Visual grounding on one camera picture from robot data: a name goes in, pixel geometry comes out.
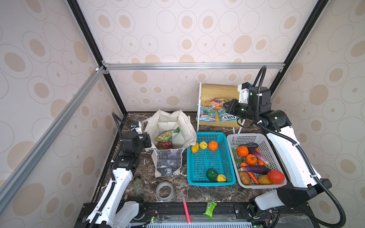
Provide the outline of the green yellow snack bag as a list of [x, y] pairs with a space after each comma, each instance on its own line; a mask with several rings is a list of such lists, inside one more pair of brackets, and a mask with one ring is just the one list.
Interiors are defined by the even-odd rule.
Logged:
[[177, 136], [180, 133], [180, 128], [176, 128], [174, 130], [169, 130], [164, 132], [163, 134], [161, 134], [160, 136], [158, 136], [156, 138], [156, 141], [163, 141], [163, 142], [167, 142], [172, 140], [175, 136]]

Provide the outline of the pink dragon fruit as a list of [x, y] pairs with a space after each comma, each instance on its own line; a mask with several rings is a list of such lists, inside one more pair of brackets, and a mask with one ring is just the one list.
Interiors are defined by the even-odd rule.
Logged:
[[172, 143], [171, 141], [167, 142], [158, 141], [156, 147], [158, 150], [167, 150], [172, 148]]

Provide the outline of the pink orange snack bag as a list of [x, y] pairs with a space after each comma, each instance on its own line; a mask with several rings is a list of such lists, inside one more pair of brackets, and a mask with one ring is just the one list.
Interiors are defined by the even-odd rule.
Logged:
[[227, 98], [216, 97], [216, 98], [212, 99], [211, 101], [204, 103], [203, 105], [214, 107], [215, 109], [220, 109], [220, 108], [223, 108], [224, 103], [229, 102], [229, 101], [230, 101], [230, 99], [227, 99]]

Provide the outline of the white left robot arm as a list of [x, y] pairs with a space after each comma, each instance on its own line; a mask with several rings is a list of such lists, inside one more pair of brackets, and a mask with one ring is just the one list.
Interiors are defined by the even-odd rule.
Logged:
[[141, 122], [132, 122], [131, 130], [122, 138], [121, 154], [111, 164], [110, 181], [100, 198], [85, 204], [76, 222], [76, 228], [126, 228], [135, 218], [144, 216], [144, 200], [132, 197], [120, 205], [123, 194], [140, 163], [142, 151], [151, 146], [150, 136], [143, 133]]

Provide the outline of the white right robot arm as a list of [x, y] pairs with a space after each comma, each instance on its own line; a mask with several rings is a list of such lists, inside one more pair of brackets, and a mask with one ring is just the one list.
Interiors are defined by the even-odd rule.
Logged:
[[254, 121], [258, 117], [263, 133], [275, 149], [289, 182], [275, 190], [257, 196], [253, 204], [260, 210], [283, 206], [298, 206], [324, 192], [317, 183], [320, 179], [327, 189], [332, 187], [329, 179], [322, 179], [310, 162], [300, 152], [294, 130], [287, 115], [281, 110], [271, 110], [271, 92], [258, 89], [250, 83], [238, 85], [239, 99], [224, 105], [226, 111], [242, 119]]

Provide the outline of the white canvas grocery bag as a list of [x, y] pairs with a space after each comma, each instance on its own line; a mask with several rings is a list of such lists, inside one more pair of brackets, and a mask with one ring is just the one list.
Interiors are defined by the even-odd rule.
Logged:
[[181, 110], [173, 113], [159, 110], [141, 124], [143, 133], [151, 139], [146, 150], [152, 151], [155, 177], [180, 175], [183, 151], [197, 142], [191, 118]]

